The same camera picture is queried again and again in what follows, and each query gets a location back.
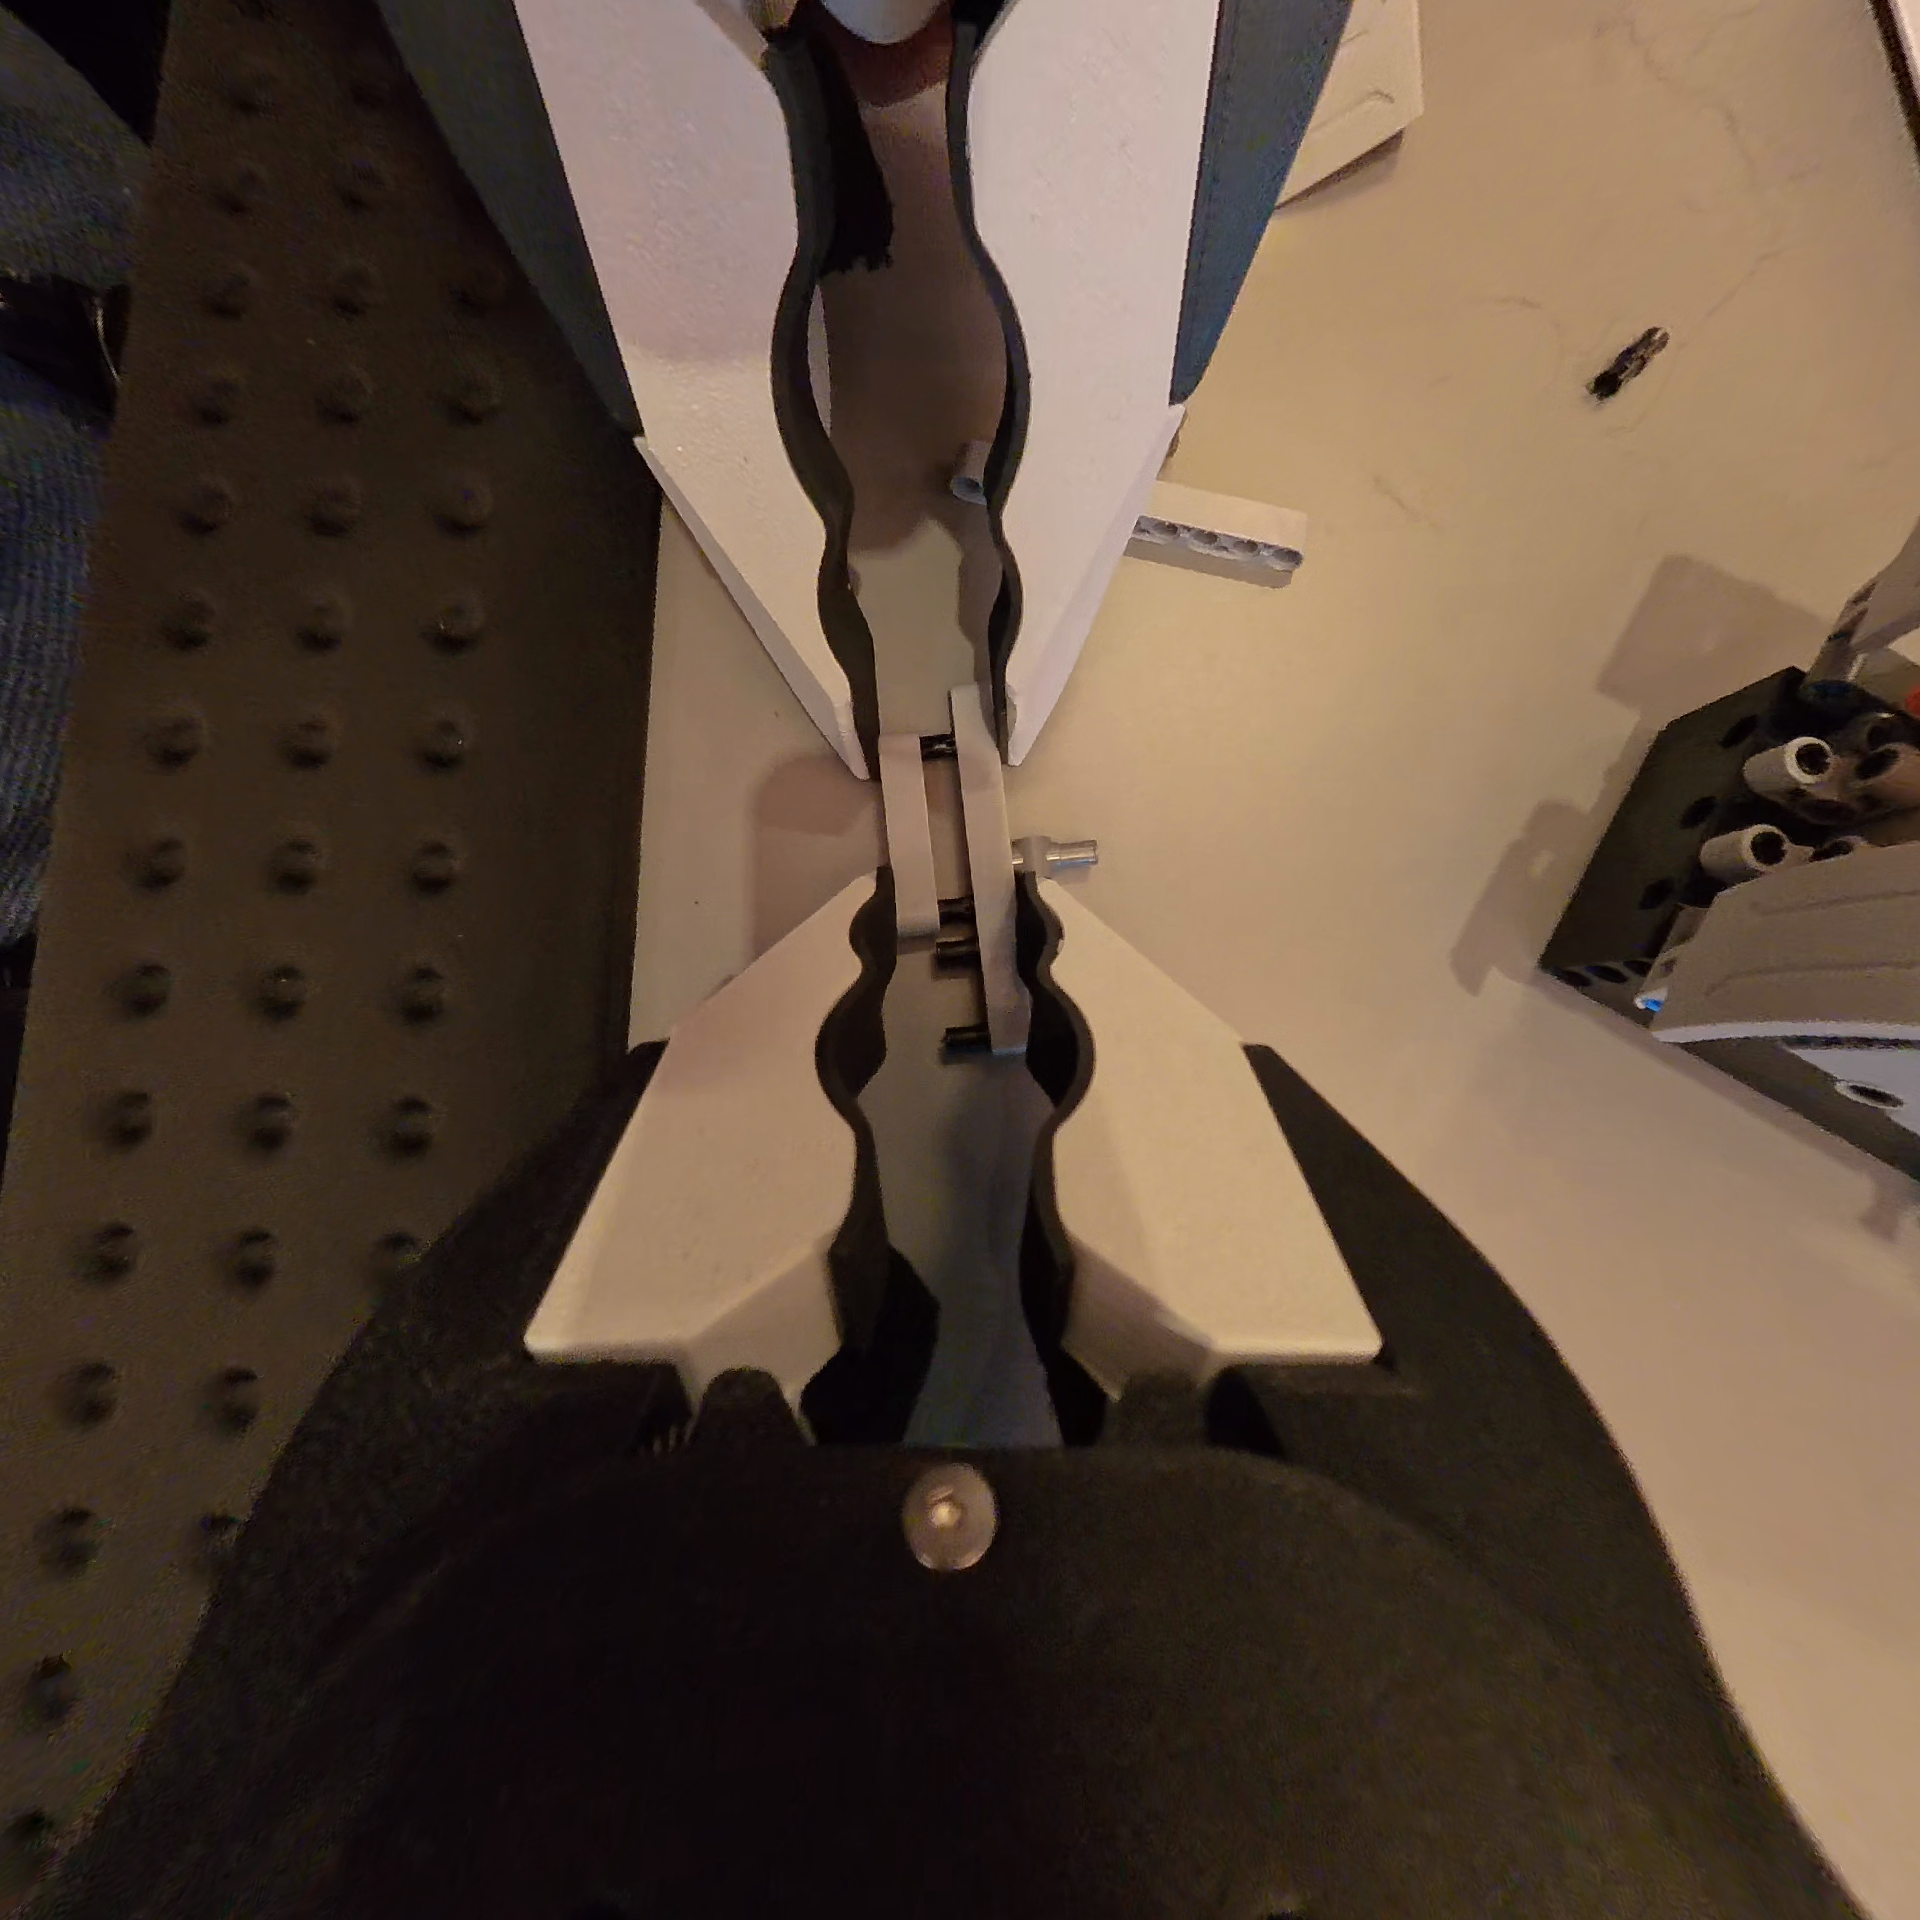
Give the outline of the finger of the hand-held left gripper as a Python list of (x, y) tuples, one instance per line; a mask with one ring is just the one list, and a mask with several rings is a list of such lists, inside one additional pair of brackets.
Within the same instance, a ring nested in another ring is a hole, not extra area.
[(533, 3), (519, 33), (641, 415), (641, 452), (769, 659), (874, 776), (848, 478), (810, 379), (832, 204), (810, 62), (755, 4)]
[(956, 4), (953, 184), (1009, 353), (992, 686), (1019, 765), (1184, 417), (1171, 396), (1219, 3)]

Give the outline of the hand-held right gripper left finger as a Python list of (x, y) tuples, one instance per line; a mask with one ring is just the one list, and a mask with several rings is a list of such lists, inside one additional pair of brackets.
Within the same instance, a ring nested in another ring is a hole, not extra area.
[(658, 1363), (691, 1406), (757, 1372), (819, 1439), (905, 1439), (940, 1307), (891, 1244), (860, 1103), (896, 957), (879, 869), (674, 1025), (524, 1331), (530, 1355)]

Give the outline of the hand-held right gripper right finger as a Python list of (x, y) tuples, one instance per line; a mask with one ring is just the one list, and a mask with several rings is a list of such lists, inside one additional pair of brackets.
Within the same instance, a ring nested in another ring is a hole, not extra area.
[(1248, 1047), (1059, 883), (1017, 879), (1025, 1062), (1048, 1101), (1019, 1288), (1063, 1443), (1125, 1391), (1360, 1368), (1386, 1337)]

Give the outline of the short grey beam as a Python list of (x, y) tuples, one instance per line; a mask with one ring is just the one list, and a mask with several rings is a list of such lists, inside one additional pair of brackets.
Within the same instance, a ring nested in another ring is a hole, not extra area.
[(941, 929), (941, 895), (932, 854), (922, 736), (880, 736), (879, 769), (887, 865), (893, 876), (896, 932), (900, 942), (930, 942)]

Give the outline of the long grey beam with pins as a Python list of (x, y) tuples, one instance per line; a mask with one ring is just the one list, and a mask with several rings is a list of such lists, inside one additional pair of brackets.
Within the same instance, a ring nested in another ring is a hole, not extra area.
[(984, 1040), (994, 1055), (1025, 1054), (1032, 1021), (1029, 989), (1017, 965), (1017, 856), (1003, 796), (1002, 750), (992, 731), (992, 701), (978, 684), (952, 691), (952, 721), (922, 736), (923, 781), (952, 776), (956, 824), (965, 843), (962, 893), (938, 895), (935, 966), (978, 973)]

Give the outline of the grey orange toy model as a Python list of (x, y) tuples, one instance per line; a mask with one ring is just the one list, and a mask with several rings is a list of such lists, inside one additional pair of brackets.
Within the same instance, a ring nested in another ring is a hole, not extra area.
[(1788, 662), (1679, 713), (1539, 971), (1917, 1171), (1917, 535)]

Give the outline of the small grey curved panel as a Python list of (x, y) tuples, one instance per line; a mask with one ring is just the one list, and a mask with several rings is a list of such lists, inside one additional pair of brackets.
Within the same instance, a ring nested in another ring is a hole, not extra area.
[(1281, 205), (1401, 137), (1421, 111), (1421, 6), (1353, 3)]

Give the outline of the long plain grey beam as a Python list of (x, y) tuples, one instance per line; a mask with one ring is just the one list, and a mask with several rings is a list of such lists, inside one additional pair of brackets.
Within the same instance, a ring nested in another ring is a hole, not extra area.
[(1283, 589), (1305, 563), (1309, 518), (1261, 500), (1156, 487), (1125, 544), (1129, 559)]

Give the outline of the black perforated mat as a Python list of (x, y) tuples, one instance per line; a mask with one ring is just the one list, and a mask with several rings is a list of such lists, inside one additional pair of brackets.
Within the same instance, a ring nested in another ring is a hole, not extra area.
[(447, 133), (508, 11), (426, 11), (169, 6), (5, 1173), (5, 1916), (626, 1036), (656, 496)]

